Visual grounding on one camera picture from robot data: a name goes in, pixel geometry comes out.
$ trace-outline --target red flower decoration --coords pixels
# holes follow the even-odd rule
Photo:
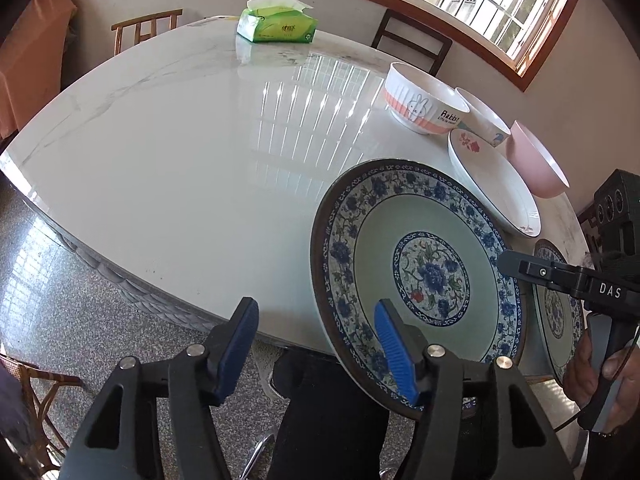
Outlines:
[[[418,303],[420,303],[424,299],[424,294],[421,293],[420,290],[416,289],[411,293],[411,298],[412,300],[415,300]]]

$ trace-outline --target orange tablecloth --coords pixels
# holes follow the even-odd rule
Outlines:
[[[60,92],[71,0],[31,0],[0,46],[0,137],[21,130]]]

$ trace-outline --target blue gripper pad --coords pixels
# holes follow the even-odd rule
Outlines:
[[[214,327],[205,345],[209,348],[207,367],[216,377],[213,395],[218,405],[236,389],[238,378],[258,330],[258,304],[242,298],[228,323]]]
[[[386,362],[398,385],[398,393],[416,406],[420,392],[416,385],[414,359],[412,359],[410,349],[407,348],[405,341],[402,340],[400,332],[402,327],[398,325],[398,322],[402,323],[390,300],[380,300],[374,310],[374,325],[378,339],[382,343]]]

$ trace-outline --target tissue pack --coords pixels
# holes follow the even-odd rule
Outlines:
[[[302,11],[312,8],[297,0],[249,0],[240,15],[238,34],[254,43],[311,43],[318,20]]]

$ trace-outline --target glossy tabletop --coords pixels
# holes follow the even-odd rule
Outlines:
[[[322,32],[310,45],[251,44],[235,28],[209,18],[108,60],[31,120],[0,168],[140,280],[224,318],[253,296],[262,333],[331,351],[309,269],[322,196],[373,158],[454,176],[447,138],[417,135],[386,110],[391,56]],[[586,244],[566,196],[536,201],[541,237],[580,263]]]

